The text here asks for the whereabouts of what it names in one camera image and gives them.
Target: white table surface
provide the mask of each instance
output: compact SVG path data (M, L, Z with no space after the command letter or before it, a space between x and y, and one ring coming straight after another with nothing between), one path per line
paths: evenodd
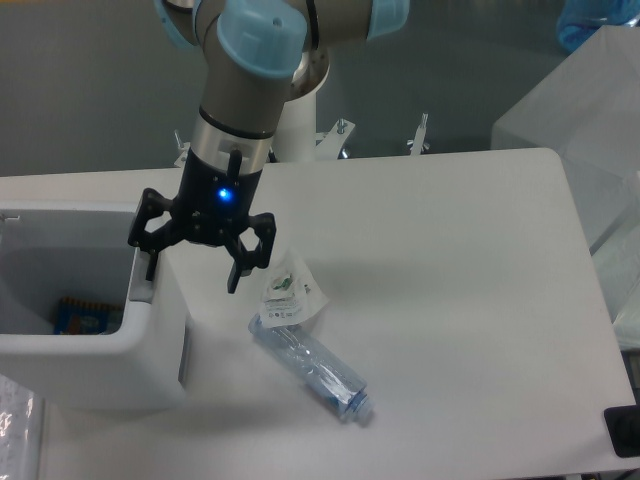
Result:
M137 202L180 171L0 179L0 200ZM253 343L263 272L226 294L223 250L170 261L195 319L189 400L48 405L41 480L502 479L627 469L602 412L633 396L558 157L545 150L268 166L276 214L332 303L314 335L359 372L341 425Z

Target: plastic water bottle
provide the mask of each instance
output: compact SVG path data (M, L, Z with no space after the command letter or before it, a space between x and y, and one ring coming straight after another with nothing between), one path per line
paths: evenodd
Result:
M557 25L558 40L574 52L603 25L635 27L640 0L567 0Z
M249 331L260 344L332 407L343 422L366 424L373 402L360 376L299 325L264 328L259 316Z

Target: blue led light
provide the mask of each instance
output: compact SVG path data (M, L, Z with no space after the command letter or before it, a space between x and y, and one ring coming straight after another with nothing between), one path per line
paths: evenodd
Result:
M233 201L233 192L226 188L218 190L218 198L224 203L231 203Z

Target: gray floor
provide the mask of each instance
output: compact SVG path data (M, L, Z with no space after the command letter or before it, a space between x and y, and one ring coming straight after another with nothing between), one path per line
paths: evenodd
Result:
M413 0L402 33L332 52L319 128L359 157L401 154L423 111L435 152L489 148L493 122L565 55L557 0ZM159 168L188 139L205 77L151 0L0 2L0 176Z

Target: white bin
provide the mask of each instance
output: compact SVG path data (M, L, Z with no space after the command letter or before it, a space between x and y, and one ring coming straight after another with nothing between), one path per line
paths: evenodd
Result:
M126 243L135 206L0 204L0 373L83 409L168 408L185 392L188 311L162 258ZM53 335L71 296L124 305L111 335Z

